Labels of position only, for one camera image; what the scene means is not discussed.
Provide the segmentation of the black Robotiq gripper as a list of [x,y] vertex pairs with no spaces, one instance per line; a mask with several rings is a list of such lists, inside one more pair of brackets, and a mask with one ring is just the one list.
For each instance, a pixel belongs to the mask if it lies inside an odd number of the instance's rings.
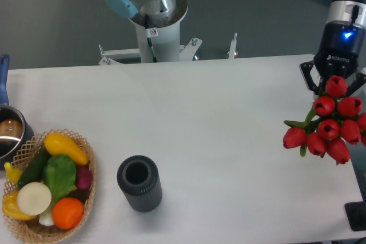
[[[327,23],[314,61],[299,65],[309,91],[319,95],[324,89],[324,79],[332,75],[348,78],[358,68],[359,28],[343,23]],[[364,73],[356,73],[345,93],[350,97],[366,83]]]

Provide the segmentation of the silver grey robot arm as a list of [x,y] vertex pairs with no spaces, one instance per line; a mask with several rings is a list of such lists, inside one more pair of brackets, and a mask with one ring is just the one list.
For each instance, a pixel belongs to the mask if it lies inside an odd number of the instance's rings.
[[[197,38],[180,45],[180,23],[187,0],[105,0],[119,16],[135,25],[143,63],[193,60],[201,45]],[[320,94],[334,75],[349,78],[347,95],[365,84],[358,58],[365,38],[365,0],[330,0],[328,18],[315,57],[300,65],[308,89]]]

